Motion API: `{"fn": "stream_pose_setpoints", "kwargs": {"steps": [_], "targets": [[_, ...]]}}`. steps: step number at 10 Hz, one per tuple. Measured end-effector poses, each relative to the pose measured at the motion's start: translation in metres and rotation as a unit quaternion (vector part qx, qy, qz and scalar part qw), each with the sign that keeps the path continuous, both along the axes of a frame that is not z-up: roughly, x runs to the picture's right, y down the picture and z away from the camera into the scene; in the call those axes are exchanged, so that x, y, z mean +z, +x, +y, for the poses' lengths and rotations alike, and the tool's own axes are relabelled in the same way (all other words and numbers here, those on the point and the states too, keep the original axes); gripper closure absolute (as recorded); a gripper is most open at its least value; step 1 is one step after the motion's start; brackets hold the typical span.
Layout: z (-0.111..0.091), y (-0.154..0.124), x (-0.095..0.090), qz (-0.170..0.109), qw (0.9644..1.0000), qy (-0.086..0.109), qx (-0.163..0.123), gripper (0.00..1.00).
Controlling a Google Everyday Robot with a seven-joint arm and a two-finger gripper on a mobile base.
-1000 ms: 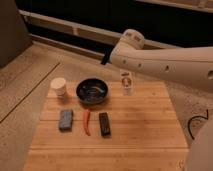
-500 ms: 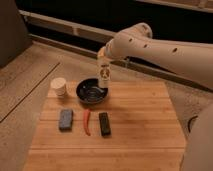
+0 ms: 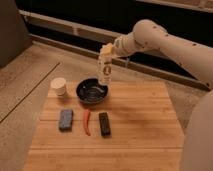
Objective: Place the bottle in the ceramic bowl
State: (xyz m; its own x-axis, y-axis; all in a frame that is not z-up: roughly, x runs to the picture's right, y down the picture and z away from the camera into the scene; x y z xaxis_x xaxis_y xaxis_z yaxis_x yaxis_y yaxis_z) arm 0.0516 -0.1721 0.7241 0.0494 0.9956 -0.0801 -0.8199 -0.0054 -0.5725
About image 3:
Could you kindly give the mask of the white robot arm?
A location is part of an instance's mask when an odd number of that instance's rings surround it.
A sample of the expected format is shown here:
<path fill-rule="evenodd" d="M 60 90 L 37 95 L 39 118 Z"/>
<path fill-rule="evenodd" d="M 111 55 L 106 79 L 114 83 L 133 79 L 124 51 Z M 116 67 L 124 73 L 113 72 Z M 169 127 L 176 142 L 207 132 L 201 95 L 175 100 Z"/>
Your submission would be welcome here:
<path fill-rule="evenodd" d="M 113 58 L 148 50 L 159 50 L 210 89 L 192 111 L 179 171 L 213 171 L 212 47 L 171 35 L 154 21 L 142 19 L 130 33 L 102 46 L 98 57 L 98 82 L 110 83 Z"/>

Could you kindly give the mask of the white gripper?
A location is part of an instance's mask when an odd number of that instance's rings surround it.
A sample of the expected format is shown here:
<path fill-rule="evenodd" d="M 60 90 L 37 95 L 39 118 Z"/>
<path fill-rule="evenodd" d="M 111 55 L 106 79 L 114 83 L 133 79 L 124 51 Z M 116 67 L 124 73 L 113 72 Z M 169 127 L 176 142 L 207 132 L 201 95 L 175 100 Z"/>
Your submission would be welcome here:
<path fill-rule="evenodd" d="M 126 57 L 134 52 L 134 39 L 131 34 L 122 35 L 115 39 L 114 43 L 103 45 L 100 50 L 100 57 L 112 59 L 114 54 L 118 57 Z"/>

